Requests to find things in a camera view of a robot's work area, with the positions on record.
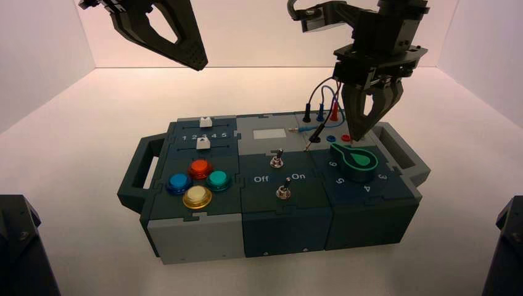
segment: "white floor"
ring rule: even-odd
[[[329,68],[98,69],[0,135],[63,295],[479,295],[499,211],[523,192],[523,129],[436,68],[386,116],[432,168],[397,245],[164,266],[116,192],[143,136],[178,117],[294,111]]]

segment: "white wall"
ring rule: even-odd
[[[70,0],[0,1],[0,133],[94,68]]]
[[[461,0],[438,67],[523,127],[523,2],[502,4]]]
[[[192,0],[210,67],[332,67],[335,49],[350,41],[347,25],[303,34],[287,14],[287,0]],[[297,8],[325,0],[299,0]],[[429,0],[415,44],[429,48],[420,65],[435,66],[458,0]],[[350,4],[377,9],[377,0]],[[180,67],[175,62],[129,43],[112,26],[102,7],[80,11],[97,67]],[[157,16],[150,16],[152,21]],[[159,32],[168,30],[167,24]]]

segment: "metal toggle switch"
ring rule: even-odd
[[[280,148],[276,151],[276,155],[271,159],[271,167],[273,168],[280,168],[283,167],[283,159],[281,159],[281,156],[283,155],[283,149]]]
[[[290,178],[285,180],[285,184],[280,186],[276,191],[276,196],[282,200],[288,200],[290,198]]]

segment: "yellow button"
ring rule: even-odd
[[[211,200],[212,193],[203,186],[192,186],[183,195],[183,204],[193,210],[204,208]]]

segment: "blue button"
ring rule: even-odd
[[[183,194],[192,186],[192,179],[185,174],[176,174],[169,179],[167,189],[172,194]]]

